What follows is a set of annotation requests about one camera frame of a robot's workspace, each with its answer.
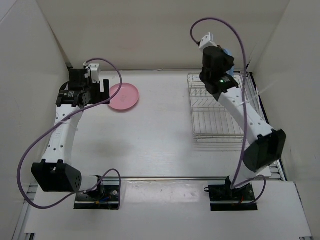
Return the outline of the pink plastic plate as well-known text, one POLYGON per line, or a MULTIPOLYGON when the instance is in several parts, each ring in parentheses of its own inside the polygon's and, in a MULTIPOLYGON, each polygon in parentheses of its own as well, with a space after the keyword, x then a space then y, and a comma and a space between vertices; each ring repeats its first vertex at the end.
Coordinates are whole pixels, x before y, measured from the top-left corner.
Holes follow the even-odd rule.
POLYGON ((130 83, 123 83, 120 91, 108 106, 115 111, 127 111, 138 103, 139 98, 140 93, 136 86, 130 83))

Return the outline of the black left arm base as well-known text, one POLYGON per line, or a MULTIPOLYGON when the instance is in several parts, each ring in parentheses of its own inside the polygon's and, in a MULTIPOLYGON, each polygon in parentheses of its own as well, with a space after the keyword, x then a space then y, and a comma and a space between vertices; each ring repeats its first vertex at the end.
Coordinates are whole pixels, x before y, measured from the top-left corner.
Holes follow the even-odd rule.
POLYGON ((121 205, 121 181, 104 180, 96 190, 77 193, 75 210, 119 210, 121 205))

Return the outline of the blue plastic plate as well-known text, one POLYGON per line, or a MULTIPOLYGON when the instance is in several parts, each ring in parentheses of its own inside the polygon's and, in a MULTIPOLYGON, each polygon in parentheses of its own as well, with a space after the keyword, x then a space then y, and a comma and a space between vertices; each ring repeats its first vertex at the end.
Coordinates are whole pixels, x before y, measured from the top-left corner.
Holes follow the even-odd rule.
POLYGON ((223 48, 224 52, 224 62, 223 62, 223 67, 225 72, 230 75, 231 77, 234 76, 234 68, 235 68, 235 59, 232 56, 231 52, 228 49, 223 48))

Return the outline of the aluminium table edge rail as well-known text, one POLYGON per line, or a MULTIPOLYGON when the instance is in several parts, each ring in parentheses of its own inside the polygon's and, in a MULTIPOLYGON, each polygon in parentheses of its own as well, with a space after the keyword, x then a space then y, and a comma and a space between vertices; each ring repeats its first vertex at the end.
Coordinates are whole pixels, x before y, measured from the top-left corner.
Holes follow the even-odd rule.
MULTIPOLYGON (((213 177, 213 176, 198 176, 198 177, 125 177, 121 176, 121 180, 123 181, 220 181, 224 180, 226 177, 213 177)), ((270 177, 265 177, 266 180, 274 180, 274 181, 283 181, 281 175, 276 173, 270 177)), ((104 177, 104 181, 115 181, 118 180, 118 176, 106 176, 104 177)))

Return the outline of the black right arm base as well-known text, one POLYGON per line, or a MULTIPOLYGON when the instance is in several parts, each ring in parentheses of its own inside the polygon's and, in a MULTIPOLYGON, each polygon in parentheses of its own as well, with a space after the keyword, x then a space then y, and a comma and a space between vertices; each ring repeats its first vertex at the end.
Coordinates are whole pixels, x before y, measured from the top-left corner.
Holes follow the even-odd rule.
POLYGON ((251 183, 240 188, 231 189, 227 177, 223 183, 213 182, 203 189, 209 194, 211 212, 257 211, 255 194, 251 183))

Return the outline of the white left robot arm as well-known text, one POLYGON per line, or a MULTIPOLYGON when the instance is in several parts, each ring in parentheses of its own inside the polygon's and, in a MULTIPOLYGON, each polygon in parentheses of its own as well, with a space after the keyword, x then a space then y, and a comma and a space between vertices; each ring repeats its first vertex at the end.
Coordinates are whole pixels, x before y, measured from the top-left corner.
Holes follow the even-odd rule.
POLYGON ((56 100, 55 122, 62 124, 51 134, 49 144, 39 163, 31 172, 44 192, 78 193, 87 190, 93 200, 100 200, 105 188, 98 176, 87 175, 72 167, 72 149, 83 109, 110 97, 109 88, 101 90, 100 67, 93 63, 81 69, 69 69, 56 100))

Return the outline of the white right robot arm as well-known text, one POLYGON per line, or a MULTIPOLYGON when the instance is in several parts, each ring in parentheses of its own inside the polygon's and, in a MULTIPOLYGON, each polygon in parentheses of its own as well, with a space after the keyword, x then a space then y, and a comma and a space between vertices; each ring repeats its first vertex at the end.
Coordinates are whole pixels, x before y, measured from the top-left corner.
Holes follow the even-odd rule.
POLYGON ((230 200, 238 199, 243 188, 265 167, 281 158, 286 134, 274 129, 257 111, 246 103, 244 88, 228 74, 234 58, 219 46, 202 49, 202 71, 199 75, 206 90, 234 118, 243 131, 243 141, 248 143, 240 154, 233 174, 227 177, 224 193, 230 200))

